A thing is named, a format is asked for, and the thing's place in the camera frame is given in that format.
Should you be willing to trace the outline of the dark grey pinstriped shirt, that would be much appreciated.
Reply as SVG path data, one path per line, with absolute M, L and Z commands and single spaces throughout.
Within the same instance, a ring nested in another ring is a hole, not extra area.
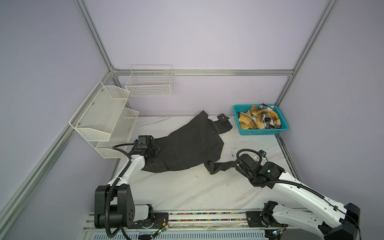
M 233 128 L 229 118 L 218 115 L 217 121 L 209 119 L 201 111 L 190 122 L 166 137 L 155 139 L 161 150 L 149 160 L 143 170 L 151 173 L 183 171 L 198 165 L 204 165 L 211 175 L 235 167 L 235 162 L 219 163 L 224 142 L 220 134 Z

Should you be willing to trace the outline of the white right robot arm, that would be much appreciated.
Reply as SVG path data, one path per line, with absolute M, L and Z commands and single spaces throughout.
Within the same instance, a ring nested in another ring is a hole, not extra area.
M 270 188 L 284 194 L 307 210 L 300 211 L 275 201 L 268 201 L 257 217 L 247 213 L 249 222 L 263 227 L 292 226 L 313 233 L 323 240 L 360 240 L 360 213 L 358 206 L 334 201 L 308 187 L 279 165 L 263 160 L 264 151 L 254 151 L 258 160 L 249 154 L 250 149 L 239 150 L 235 168 L 253 187 Z

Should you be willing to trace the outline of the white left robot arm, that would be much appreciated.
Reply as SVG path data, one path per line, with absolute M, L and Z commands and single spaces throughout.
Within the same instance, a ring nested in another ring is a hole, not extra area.
M 129 152 L 121 149 L 132 146 Z M 94 225 L 107 232 L 116 228 L 150 228 L 154 224 L 152 205 L 136 205 L 130 187 L 130 178 L 140 172 L 149 160 L 161 150 L 156 144 L 121 144 L 113 146 L 128 159 L 117 175 L 95 191 Z

